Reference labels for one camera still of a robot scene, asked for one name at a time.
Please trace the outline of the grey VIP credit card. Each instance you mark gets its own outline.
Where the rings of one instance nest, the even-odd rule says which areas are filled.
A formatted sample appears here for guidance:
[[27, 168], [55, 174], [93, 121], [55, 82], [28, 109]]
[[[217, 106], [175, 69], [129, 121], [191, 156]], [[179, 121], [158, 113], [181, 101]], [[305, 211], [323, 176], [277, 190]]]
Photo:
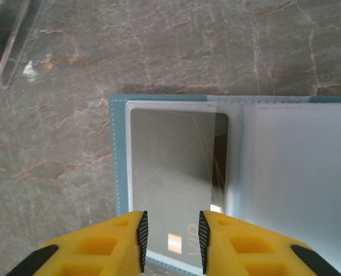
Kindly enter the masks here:
[[132, 206], [148, 212], [148, 253], [201, 271], [198, 214], [224, 207], [229, 119], [155, 109], [130, 119]]

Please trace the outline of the teal card holder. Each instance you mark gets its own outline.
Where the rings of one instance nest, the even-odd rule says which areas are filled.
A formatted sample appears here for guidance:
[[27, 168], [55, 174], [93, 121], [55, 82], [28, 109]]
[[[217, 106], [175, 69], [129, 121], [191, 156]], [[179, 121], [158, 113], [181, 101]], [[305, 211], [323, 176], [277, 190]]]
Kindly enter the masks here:
[[[312, 246], [341, 272], [341, 97], [120, 94], [109, 98], [118, 215], [132, 206], [133, 109], [215, 112], [229, 119], [220, 213]], [[147, 261], [200, 276], [148, 253]]]

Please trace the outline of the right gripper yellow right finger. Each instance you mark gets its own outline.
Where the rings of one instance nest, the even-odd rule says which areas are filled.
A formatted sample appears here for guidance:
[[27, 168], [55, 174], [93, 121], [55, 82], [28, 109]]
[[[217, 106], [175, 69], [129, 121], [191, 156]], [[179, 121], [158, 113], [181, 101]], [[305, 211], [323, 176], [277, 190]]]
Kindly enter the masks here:
[[306, 243], [210, 210], [199, 212], [204, 276], [341, 276]]

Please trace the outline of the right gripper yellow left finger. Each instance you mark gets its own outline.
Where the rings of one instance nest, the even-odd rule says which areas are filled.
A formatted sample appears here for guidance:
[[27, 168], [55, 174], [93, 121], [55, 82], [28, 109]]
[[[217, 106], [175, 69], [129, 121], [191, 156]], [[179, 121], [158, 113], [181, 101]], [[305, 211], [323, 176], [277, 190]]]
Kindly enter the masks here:
[[42, 244], [5, 276], [141, 276], [148, 213], [134, 211]]

